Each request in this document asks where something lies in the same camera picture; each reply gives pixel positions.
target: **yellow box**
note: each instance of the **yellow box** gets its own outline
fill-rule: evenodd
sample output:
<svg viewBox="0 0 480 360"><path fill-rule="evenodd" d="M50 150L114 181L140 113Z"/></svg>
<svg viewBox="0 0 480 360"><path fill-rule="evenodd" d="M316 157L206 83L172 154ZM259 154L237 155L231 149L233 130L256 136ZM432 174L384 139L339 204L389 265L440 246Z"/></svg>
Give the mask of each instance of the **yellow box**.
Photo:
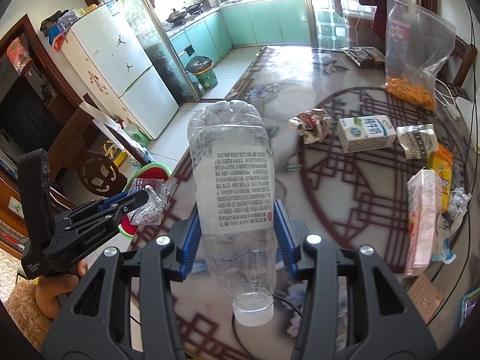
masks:
<svg viewBox="0 0 480 360"><path fill-rule="evenodd" d="M444 213L448 208L448 200L450 200L453 154L444 146L438 144L438 151L430 155L427 166L429 169L433 169L442 179L442 213Z"/></svg>

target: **teal kitchen cabinet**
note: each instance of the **teal kitchen cabinet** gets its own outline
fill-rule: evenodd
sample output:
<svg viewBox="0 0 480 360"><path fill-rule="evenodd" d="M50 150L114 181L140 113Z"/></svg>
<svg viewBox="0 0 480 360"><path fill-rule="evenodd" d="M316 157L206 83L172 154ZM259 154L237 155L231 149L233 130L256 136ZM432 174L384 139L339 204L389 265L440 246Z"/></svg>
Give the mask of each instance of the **teal kitchen cabinet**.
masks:
<svg viewBox="0 0 480 360"><path fill-rule="evenodd" d="M220 9L220 12L235 47L257 44L246 5Z"/></svg>
<svg viewBox="0 0 480 360"><path fill-rule="evenodd" d="M193 26L187 28L185 33L190 39L190 44L195 49L195 54L198 56L207 56L212 58L214 63L217 63L220 60L213 39L208 31L208 27L205 23L205 20L199 21Z"/></svg>
<svg viewBox="0 0 480 360"><path fill-rule="evenodd" d="M220 56L220 59L222 59L233 47L225 21L220 12L215 12L213 15L210 15L205 19L205 23L208 31L210 31L217 53Z"/></svg>
<svg viewBox="0 0 480 360"><path fill-rule="evenodd" d="M304 0L276 0L270 4L277 12L284 44L310 44L307 9Z"/></svg>
<svg viewBox="0 0 480 360"><path fill-rule="evenodd" d="M179 32L173 38L170 38L173 48L179 54L182 50L185 50L186 47L190 46L190 40L188 39L185 31Z"/></svg>
<svg viewBox="0 0 480 360"><path fill-rule="evenodd" d="M247 4L247 9L257 44L281 44L283 42L275 1Z"/></svg>

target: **sticker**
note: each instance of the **sticker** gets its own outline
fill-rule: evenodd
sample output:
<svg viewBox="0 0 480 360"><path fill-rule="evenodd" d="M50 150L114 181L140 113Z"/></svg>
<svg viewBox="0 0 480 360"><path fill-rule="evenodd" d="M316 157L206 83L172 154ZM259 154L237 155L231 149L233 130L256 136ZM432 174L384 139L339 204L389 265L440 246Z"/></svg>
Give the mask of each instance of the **sticker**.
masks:
<svg viewBox="0 0 480 360"><path fill-rule="evenodd" d="M13 196L10 196L10 201L8 202L8 208L15 212L20 218L25 219L23 217L23 209L22 204L16 200Z"/></svg>
<svg viewBox="0 0 480 360"><path fill-rule="evenodd" d="M115 0L107 2L106 6L109 7L109 11L112 16L116 16L121 12L120 6Z"/></svg>
<svg viewBox="0 0 480 360"><path fill-rule="evenodd" d="M273 156L261 146L220 146L195 168L202 234L231 234L273 225Z"/></svg>

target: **refrigerator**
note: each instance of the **refrigerator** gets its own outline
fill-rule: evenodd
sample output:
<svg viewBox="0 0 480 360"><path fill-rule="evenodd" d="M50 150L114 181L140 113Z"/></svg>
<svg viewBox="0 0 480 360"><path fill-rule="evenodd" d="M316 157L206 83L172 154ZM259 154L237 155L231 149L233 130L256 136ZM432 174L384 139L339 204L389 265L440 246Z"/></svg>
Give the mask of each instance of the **refrigerator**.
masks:
<svg viewBox="0 0 480 360"><path fill-rule="evenodd" d="M178 110L115 1L74 23L61 49L105 109L135 123L150 139Z"/></svg>

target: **frying pan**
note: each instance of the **frying pan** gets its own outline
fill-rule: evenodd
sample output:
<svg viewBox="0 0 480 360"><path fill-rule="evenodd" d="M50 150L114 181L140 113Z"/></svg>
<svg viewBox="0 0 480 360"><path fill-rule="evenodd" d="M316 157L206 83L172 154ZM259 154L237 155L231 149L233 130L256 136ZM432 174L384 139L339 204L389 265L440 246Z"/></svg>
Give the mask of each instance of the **frying pan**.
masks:
<svg viewBox="0 0 480 360"><path fill-rule="evenodd" d="M203 0L202 2L200 3L197 3L197 4L193 4L193 5L190 5L189 7L184 7L183 9L185 9L188 13L192 14L192 13L195 13L197 12L201 7L202 7L202 4L207 1L207 0Z"/></svg>
<svg viewBox="0 0 480 360"><path fill-rule="evenodd" d="M168 23L176 23L179 20L184 19L187 15L187 11L178 11L175 8L172 8L173 13L170 13L169 18L166 20Z"/></svg>

